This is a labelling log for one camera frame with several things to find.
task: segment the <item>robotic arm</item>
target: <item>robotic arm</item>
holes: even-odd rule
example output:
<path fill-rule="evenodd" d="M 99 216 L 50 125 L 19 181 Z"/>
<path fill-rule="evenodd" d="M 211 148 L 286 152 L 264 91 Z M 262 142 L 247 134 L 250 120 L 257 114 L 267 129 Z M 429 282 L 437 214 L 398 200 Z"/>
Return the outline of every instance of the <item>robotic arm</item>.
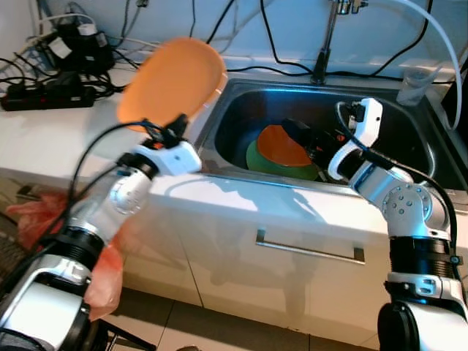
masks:
<path fill-rule="evenodd" d="M 171 129 L 153 136 L 123 155 L 90 196 L 74 205 L 66 230 L 1 302 L 0 350 L 83 349 L 90 325 L 83 296 L 103 247 L 140 209 L 156 176 L 201 168 L 193 147 Z"/>
<path fill-rule="evenodd" d="M 350 112 L 354 136 L 364 146 L 371 146 L 379 133 L 381 104 L 375 99 L 351 105 L 339 102 L 336 113 L 341 120 L 343 107 Z M 353 140 L 340 146 L 329 135 L 292 120 L 284 121 L 283 127 L 315 162 L 322 163 L 319 166 L 328 166 L 332 178 L 347 179 L 388 223 L 392 271 L 385 289 L 391 302 L 379 314 L 381 350 L 468 348 L 468 308 L 456 271 L 461 259 L 450 247 L 448 209 L 439 194 L 415 184 L 402 169 L 385 169 L 365 160 Z"/>
<path fill-rule="evenodd" d="M 392 271 L 385 289 L 391 302 L 379 314 L 381 350 L 465 350 L 468 308 L 456 270 L 460 259 L 450 245 L 447 206 L 433 189 L 415 184 L 402 169 L 383 167 L 363 156 L 362 147 L 371 146 L 378 137 L 379 102 L 339 103 L 340 118 L 342 107 L 351 112 L 348 125 L 354 125 L 360 147 L 355 140 L 343 145 L 342 139 L 293 120 L 283 121 L 283 127 L 314 163 L 327 168 L 336 180 L 348 180 L 388 222 Z M 27 336 L 47 351 L 80 350 L 89 327 L 83 296 L 102 248 L 140 209 L 155 176 L 200 169 L 193 148 L 174 137 L 171 129 L 152 137 L 123 155 L 120 166 L 74 206 L 65 233 L 31 264 L 1 302 L 0 350 L 13 350 L 8 347 L 17 346 L 19 336 Z M 157 147 L 155 138 L 159 138 Z M 2 330 L 10 331 L 9 339 Z"/>

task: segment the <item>green plate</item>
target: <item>green plate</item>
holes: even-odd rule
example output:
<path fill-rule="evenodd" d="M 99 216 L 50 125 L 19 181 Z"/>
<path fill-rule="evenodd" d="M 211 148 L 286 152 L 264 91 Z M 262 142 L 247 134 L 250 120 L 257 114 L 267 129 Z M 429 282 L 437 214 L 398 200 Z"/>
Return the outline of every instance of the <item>green plate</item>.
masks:
<path fill-rule="evenodd" d="M 257 141 L 254 140 L 250 143 L 246 152 L 247 167 L 250 170 L 257 172 L 274 174 L 277 176 L 290 177 L 296 179 L 305 179 L 313 181 L 318 175 L 317 169 L 314 165 L 303 167 L 288 167 L 278 165 L 263 157 L 257 149 Z"/>

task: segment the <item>faucet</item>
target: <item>faucet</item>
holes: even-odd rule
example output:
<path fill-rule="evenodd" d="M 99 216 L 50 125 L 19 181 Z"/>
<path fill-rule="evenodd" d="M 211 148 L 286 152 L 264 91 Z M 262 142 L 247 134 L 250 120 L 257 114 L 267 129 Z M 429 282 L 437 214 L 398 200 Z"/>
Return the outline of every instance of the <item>faucet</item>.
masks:
<path fill-rule="evenodd" d="M 325 41 L 320 49 L 319 56 L 315 63 L 314 74 L 312 75 L 313 84 L 322 85 L 325 83 L 325 73 L 327 71 L 328 59 L 330 58 L 330 44 L 337 15 L 356 14 L 361 7 L 368 5 L 364 0 L 329 0 L 332 1 L 330 16 L 328 17 L 327 31 Z"/>

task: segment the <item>red plastic bag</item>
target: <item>red plastic bag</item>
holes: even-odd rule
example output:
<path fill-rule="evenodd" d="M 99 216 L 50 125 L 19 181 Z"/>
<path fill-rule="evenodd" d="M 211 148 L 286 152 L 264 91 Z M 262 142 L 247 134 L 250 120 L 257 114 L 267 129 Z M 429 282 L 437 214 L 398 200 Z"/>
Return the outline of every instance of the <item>red plastic bag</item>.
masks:
<path fill-rule="evenodd" d="M 65 209 L 66 195 L 59 192 L 48 192 L 40 195 L 40 201 L 11 205 L 8 214 L 19 214 L 18 241 L 26 249 L 44 234 L 52 221 Z M 112 313 L 120 301 L 124 262 L 122 260 L 117 238 L 102 250 L 96 266 L 91 273 L 91 284 L 85 302 L 91 306 L 90 319 L 96 320 Z"/>

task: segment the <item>white wall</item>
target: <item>white wall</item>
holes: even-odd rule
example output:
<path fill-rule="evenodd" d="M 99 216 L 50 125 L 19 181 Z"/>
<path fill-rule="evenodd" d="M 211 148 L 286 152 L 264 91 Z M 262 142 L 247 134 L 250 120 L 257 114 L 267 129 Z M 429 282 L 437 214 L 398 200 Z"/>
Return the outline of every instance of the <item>white wall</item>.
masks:
<path fill-rule="evenodd" d="M 20 50 L 33 35 L 34 4 L 32 0 L 0 0 L 0 57 L 12 58 L 12 52 Z"/>
<path fill-rule="evenodd" d="M 426 0 L 413 0 L 425 7 Z M 54 13 L 61 13 L 66 1 L 48 0 Z M 123 23 L 125 0 L 78 0 L 99 27 L 118 34 Z M 131 12 L 136 0 L 131 0 Z M 186 36 L 192 24 L 191 0 L 150 0 L 142 9 L 130 37 L 166 40 Z M 224 9 L 227 0 L 195 0 L 197 24 L 195 37 L 206 39 Z M 239 18 L 259 7 L 258 0 L 238 0 Z M 341 16 L 332 41 L 331 63 L 379 64 L 411 43 L 418 35 L 422 17 L 411 9 L 389 0 L 369 0 L 359 15 Z M 314 59 L 323 41 L 330 3 L 327 0 L 276 0 L 268 9 L 273 37 L 282 59 Z M 458 54 L 467 46 L 468 1 L 434 0 L 432 13 L 442 24 Z M 219 29 L 229 34 L 233 8 Z M 214 44 L 222 48 L 223 42 Z M 229 56 L 271 56 L 261 15 L 254 18 L 235 38 Z M 447 61 L 448 54 L 435 30 L 429 28 L 425 39 L 396 64 L 414 62 L 435 64 Z"/>

